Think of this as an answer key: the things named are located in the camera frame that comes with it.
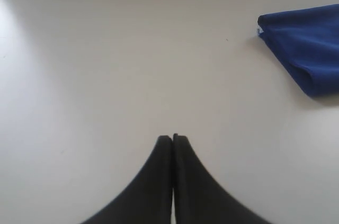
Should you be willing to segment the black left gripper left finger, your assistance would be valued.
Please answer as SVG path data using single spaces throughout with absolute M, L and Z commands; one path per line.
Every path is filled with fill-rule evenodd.
M 158 137 L 144 166 L 130 184 L 107 206 L 90 217 L 95 223 L 171 223 L 172 140 Z

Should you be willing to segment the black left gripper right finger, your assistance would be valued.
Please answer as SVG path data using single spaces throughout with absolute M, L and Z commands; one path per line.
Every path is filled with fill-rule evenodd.
M 173 135 L 172 155 L 176 223 L 267 223 L 219 185 L 186 136 Z

